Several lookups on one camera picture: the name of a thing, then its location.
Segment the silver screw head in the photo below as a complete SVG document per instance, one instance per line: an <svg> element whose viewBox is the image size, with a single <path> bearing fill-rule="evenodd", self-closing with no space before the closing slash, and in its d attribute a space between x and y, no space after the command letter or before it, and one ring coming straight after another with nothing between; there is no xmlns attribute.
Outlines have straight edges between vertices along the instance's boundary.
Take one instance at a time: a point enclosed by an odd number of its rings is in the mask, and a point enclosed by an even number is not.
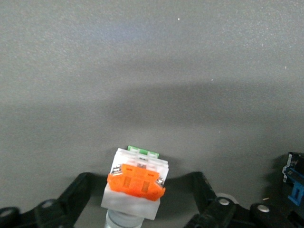
<svg viewBox="0 0 304 228"><path fill-rule="evenodd" d="M269 208L267 207L267 206L265 206L265 205L258 205L258 207L257 207L257 209L259 210L259 211L261 211L261 212L264 212L264 213L268 213L270 210L269 210Z"/></svg>
<svg viewBox="0 0 304 228"><path fill-rule="evenodd" d="M227 205L229 205L230 202L228 200L222 198L219 200L219 203L223 206L227 206Z"/></svg>

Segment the green tab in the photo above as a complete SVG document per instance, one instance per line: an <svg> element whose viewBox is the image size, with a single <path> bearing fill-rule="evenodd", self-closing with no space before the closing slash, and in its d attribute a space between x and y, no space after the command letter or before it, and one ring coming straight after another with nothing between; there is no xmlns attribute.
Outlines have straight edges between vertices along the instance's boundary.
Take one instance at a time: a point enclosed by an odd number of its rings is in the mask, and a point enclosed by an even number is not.
<svg viewBox="0 0 304 228"><path fill-rule="evenodd" d="M159 153L155 153L155 152L152 152L152 151L147 151L147 150L144 150L144 149L141 149L141 148L137 148L135 146L128 146L128 150L129 151L139 151L139 153L141 154L144 154L144 155L148 155L148 152L151 153L151 154L155 154L156 155L156 158L158 158L160 156Z"/></svg>

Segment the orange component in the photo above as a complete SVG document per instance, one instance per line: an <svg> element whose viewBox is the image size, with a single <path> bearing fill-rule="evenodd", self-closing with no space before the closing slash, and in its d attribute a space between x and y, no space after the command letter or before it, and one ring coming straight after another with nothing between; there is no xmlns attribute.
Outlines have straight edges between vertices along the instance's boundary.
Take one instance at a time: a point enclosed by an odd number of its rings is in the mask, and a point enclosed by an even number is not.
<svg viewBox="0 0 304 228"><path fill-rule="evenodd" d="M111 190L152 201L164 195L166 188L156 183L160 176L158 172L127 164L122 164L121 169L122 173L118 175L108 175Z"/></svg>

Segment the gray table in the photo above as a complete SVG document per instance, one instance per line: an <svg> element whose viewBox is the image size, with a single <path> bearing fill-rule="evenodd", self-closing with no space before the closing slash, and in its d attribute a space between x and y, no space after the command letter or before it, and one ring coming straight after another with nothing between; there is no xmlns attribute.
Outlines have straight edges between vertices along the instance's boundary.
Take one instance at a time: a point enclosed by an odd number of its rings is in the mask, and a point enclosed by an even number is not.
<svg viewBox="0 0 304 228"><path fill-rule="evenodd" d="M129 144L159 152L169 178L204 171L244 207L276 199L281 156L304 148L303 11L300 0L1 1L0 207L26 211L81 172L106 175ZM76 227L102 227L100 202ZM181 186L143 227L195 212Z"/></svg>

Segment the electrical connector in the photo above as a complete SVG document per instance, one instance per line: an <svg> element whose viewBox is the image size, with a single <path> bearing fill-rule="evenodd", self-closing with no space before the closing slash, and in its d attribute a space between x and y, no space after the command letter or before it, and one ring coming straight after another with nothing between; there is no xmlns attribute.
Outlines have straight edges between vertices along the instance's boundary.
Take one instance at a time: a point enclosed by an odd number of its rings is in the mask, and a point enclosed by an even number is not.
<svg viewBox="0 0 304 228"><path fill-rule="evenodd" d="M113 160L101 206L154 220L169 166L158 154L136 147L118 149Z"/></svg>

